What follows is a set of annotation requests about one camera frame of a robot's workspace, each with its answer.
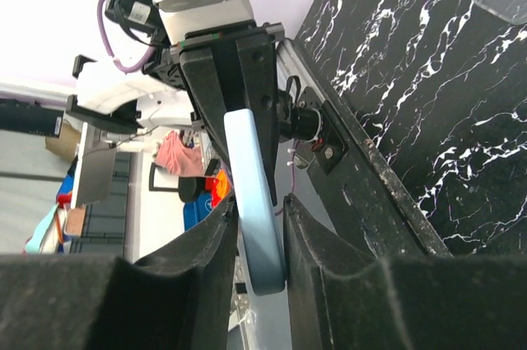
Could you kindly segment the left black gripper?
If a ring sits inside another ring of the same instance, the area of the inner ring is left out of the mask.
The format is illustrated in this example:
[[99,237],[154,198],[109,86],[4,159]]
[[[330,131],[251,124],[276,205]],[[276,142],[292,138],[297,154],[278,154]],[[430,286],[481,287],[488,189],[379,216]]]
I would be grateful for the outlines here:
[[275,168],[278,146],[277,64],[274,44],[284,40],[283,24],[241,21],[189,32],[174,44],[168,35],[155,35],[154,53],[143,65],[143,74],[168,86],[188,87],[191,101],[208,133],[223,169],[231,173],[224,115],[226,71],[231,70],[229,49],[220,43],[236,41],[244,82],[245,107],[254,116],[264,172],[272,205],[277,204]]

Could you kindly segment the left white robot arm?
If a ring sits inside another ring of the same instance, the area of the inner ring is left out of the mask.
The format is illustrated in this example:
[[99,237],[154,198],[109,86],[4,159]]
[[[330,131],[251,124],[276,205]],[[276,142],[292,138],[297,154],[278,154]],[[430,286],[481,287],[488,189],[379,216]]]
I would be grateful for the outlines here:
[[227,149],[225,114],[254,116],[264,177],[274,181],[277,145],[276,43],[280,24],[258,25],[250,0],[100,0],[97,21],[112,21],[131,39],[147,35],[140,62],[116,54],[78,56],[77,89],[67,112],[101,130],[131,134],[157,125],[203,124],[219,157]]

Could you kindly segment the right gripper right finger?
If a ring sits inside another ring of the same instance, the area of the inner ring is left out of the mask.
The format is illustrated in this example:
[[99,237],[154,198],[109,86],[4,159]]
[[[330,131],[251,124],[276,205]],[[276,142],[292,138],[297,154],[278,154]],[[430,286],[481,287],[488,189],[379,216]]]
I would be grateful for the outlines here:
[[526,258],[367,257],[283,201],[295,349],[523,349]]

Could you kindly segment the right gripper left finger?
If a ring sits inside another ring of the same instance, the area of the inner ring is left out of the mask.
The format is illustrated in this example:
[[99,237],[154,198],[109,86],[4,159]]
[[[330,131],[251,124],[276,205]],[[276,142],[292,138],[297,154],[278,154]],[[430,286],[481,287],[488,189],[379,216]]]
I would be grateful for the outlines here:
[[112,254],[1,258],[4,349],[223,349],[238,236],[232,196],[136,262]]

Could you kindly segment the phone with teal case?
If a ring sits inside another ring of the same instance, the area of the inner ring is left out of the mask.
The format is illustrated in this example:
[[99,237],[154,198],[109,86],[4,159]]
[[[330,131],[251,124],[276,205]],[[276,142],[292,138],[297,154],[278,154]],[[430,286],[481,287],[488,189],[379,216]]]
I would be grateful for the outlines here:
[[282,292],[286,283],[282,243],[251,110],[224,116],[226,144],[251,286],[255,295]]

